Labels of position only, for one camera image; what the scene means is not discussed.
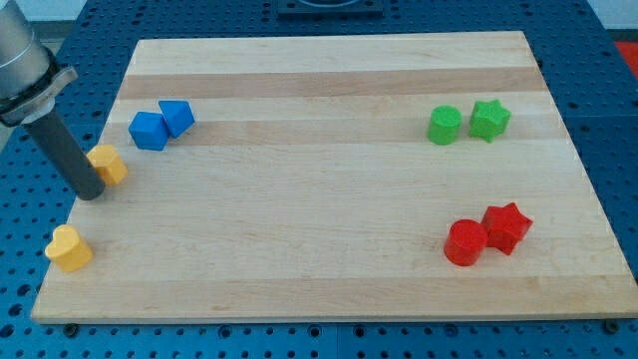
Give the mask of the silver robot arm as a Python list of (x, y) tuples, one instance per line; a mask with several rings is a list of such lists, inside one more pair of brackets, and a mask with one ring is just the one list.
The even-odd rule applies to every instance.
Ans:
[(53, 111), (56, 97), (78, 78), (44, 46), (14, 1), (1, 3), (1, 124), (32, 123)]

